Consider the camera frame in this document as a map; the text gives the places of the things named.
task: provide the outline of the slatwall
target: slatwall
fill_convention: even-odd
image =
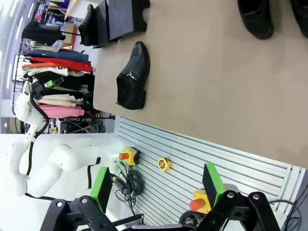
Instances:
[[[134,209],[145,214],[148,225],[178,223],[181,214],[190,210],[193,192],[203,188],[206,162],[214,163],[222,181],[236,185],[243,195],[261,191],[269,201],[294,201],[305,173],[304,168],[118,116],[115,136],[141,151],[136,169],[143,176],[145,189]],[[172,163],[167,172],[157,167],[160,157],[167,157]],[[284,203],[276,203],[272,208],[281,213],[290,210]]]

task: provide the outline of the white wall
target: white wall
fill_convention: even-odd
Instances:
[[[1,117],[15,118],[12,112],[12,100],[1,100]]]
[[[8,152],[8,147],[13,140],[23,139],[24,135],[0,134],[0,230],[3,231],[38,231],[46,215],[50,202],[22,196],[10,198],[10,183],[5,178],[4,155]],[[66,143],[72,148],[84,147],[88,145],[103,146],[103,141],[112,138],[112,133],[105,134],[62,134],[62,135],[41,135],[34,144],[33,165],[31,174],[35,174],[44,161],[53,152],[56,145]],[[94,181],[99,167],[105,166],[104,160],[99,166],[92,168],[92,181]],[[27,169],[27,155],[22,158],[20,167],[22,172]],[[73,200],[76,194],[84,191],[88,186],[87,167],[74,172],[63,173],[60,180],[52,187],[46,196]],[[111,195],[106,213],[111,221],[121,218],[122,203]]]

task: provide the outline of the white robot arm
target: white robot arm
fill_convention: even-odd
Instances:
[[[21,196],[25,193],[33,197],[43,196],[60,178],[63,171],[74,172],[81,167],[95,165],[100,159],[105,159],[110,153],[124,151],[123,142],[114,140],[104,147],[84,147],[71,149],[66,144],[60,144],[53,151],[39,173],[34,176],[21,174],[19,171],[20,160],[29,148],[31,142],[36,141],[35,134],[43,127],[44,117],[32,106],[30,102],[31,83],[26,82],[23,93],[16,101],[16,117],[31,125],[24,141],[13,142],[11,151],[7,154],[9,161],[10,181],[14,189],[12,191]]]

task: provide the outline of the black leather shoe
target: black leather shoe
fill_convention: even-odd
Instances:
[[[270,0],[237,0],[246,29],[257,39],[269,39],[274,33]]]
[[[308,38],[308,2],[307,0],[290,0],[293,13],[302,34]]]
[[[150,56],[143,42],[137,42],[130,60],[116,78],[117,103],[130,110],[142,109],[145,105],[144,86],[150,73]]]

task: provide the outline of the white garment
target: white garment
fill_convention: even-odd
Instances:
[[[74,96],[70,96],[69,94],[64,94],[64,95],[45,95],[38,102],[56,106],[75,107],[77,100]]]
[[[53,73],[59,74],[61,76],[68,76],[68,69],[64,67],[43,67],[43,68],[29,69],[25,70],[24,74],[28,73],[28,76],[32,76],[37,73],[42,73],[46,71],[52,71]]]
[[[27,45],[32,47],[33,50],[58,52],[63,46],[63,43],[64,41],[58,40],[52,46],[47,46],[46,44],[41,44],[35,41],[30,41],[30,42],[27,42]]]
[[[73,95],[63,94],[63,95],[45,95],[42,99],[45,100],[63,100],[63,101],[71,101],[76,103],[77,100]]]

